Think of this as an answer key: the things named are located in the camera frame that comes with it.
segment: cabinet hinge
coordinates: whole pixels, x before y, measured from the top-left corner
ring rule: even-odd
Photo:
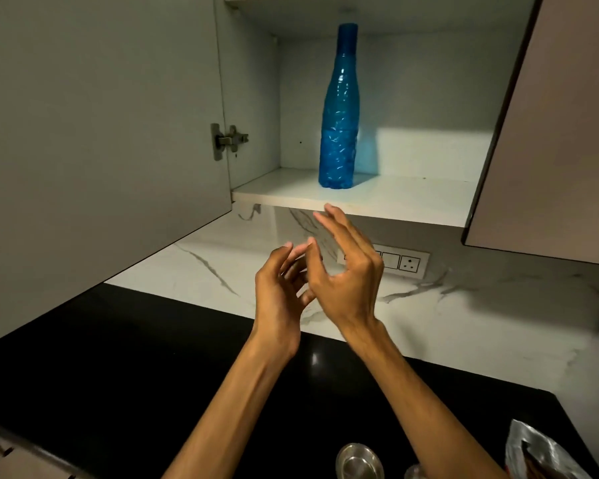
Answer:
[[[217,122],[211,124],[211,137],[213,138],[213,158],[216,161],[222,159],[224,148],[229,148],[231,152],[238,152],[240,144],[248,143],[248,134],[238,133],[238,128],[235,126],[231,126],[229,132],[224,136]]]

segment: electrical outlet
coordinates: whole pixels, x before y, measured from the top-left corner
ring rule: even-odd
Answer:
[[[373,247],[384,260],[384,273],[411,279],[423,279],[426,275],[430,253],[378,244],[373,244]],[[342,249],[337,249],[337,262],[346,264]]]

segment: right hand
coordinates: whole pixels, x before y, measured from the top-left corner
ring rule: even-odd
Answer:
[[[324,205],[326,215],[313,212],[317,221],[333,235],[346,257],[346,270],[335,276],[326,272],[317,241],[308,239],[306,266],[308,284],[324,313],[347,341],[377,323],[375,300],[384,261],[370,240],[352,225],[342,209]]]

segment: blue bottle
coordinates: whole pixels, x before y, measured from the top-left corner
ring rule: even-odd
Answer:
[[[325,188],[352,187],[359,130],[356,52],[357,24],[344,23],[337,33],[335,67],[322,114],[319,184]]]

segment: white shelf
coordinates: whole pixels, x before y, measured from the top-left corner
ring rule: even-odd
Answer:
[[[534,0],[226,0],[269,33],[310,39],[337,35],[343,22],[362,34],[524,27]]]
[[[463,227],[476,182],[403,176],[356,175],[348,190],[322,188],[317,170],[279,168],[232,192],[236,202],[323,210],[336,205],[350,215]]]

